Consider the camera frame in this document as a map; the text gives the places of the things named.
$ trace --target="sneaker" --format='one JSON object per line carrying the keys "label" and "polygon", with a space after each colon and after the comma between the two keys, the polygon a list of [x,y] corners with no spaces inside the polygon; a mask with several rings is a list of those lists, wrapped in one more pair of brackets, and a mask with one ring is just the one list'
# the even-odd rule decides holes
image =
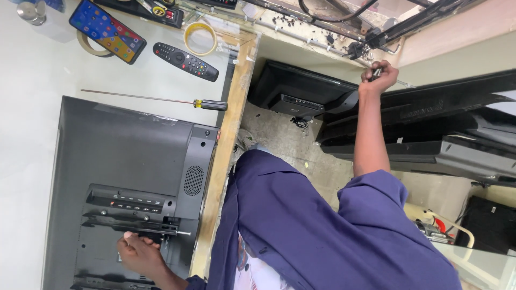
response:
{"label": "sneaker", "polygon": [[254,141],[254,137],[251,134],[251,132],[247,131],[246,129],[238,130],[237,138],[238,138],[238,141],[240,141],[240,143],[242,143],[245,150],[249,150],[249,147],[257,144],[257,142]]}

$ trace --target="masking tape roll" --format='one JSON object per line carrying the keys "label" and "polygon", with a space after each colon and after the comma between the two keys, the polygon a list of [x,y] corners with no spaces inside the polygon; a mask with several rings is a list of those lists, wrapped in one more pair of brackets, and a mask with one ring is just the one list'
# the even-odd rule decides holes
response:
{"label": "masking tape roll", "polygon": [[[213,38],[213,46],[212,48],[207,51],[207,52],[196,52],[194,50],[192,50],[190,48],[190,45],[188,45],[188,36],[194,32],[195,30],[199,30],[199,29],[204,29],[204,30],[208,30],[208,32],[212,35],[212,38]],[[214,51],[216,48],[217,48],[217,36],[215,35],[215,30],[213,30],[213,28],[209,25],[207,25],[206,23],[202,23],[202,22],[193,22],[191,23],[190,25],[188,25],[188,27],[186,27],[185,29],[185,33],[183,35],[183,40],[185,42],[185,46],[186,48],[192,52],[193,54],[197,55],[197,56],[205,56],[205,55],[208,55],[210,54],[212,51]]]}
{"label": "masking tape roll", "polygon": [[79,30],[77,30],[77,40],[79,41],[81,47],[84,48],[84,50],[86,50],[89,54],[96,55],[98,57],[110,57],[114,55],[114,53],[110,52],[109,50],[94,50],[88,42],[88,36],[80,32]]}

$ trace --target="black remote control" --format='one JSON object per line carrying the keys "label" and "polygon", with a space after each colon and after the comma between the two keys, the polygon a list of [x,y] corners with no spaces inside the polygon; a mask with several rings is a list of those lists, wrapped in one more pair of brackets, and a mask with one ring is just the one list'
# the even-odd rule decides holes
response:
{"label": "black remote control", "polygon": [[219,76],[219,71],[214,67],[181,49],[161,42],[156,42],[152,49],[161,59],[195,76],[210,82],[216,81]]}

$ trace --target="navy blue shirt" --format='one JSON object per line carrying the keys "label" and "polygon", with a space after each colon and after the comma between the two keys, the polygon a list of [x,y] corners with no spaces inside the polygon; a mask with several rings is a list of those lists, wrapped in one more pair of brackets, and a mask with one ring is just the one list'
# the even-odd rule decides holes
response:
{"label": "navy blue shirt", "polygon": [[296,290],[461,289],[451,263],[406,217],[407,195],[379,170],[339,190],[334,212],[288,163],[247,151],[230,176],[208,283],[194,276],[187,289],[233,289],[238,231]]}

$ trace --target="phone screen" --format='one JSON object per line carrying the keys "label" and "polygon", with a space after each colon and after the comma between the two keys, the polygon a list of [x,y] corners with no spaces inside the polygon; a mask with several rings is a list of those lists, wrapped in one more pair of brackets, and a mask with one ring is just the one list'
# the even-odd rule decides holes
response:
{"label": "phone screen", "polygon": [[145,39],[88,0],[79,3],[70,24],[129,64],[146,44]]}

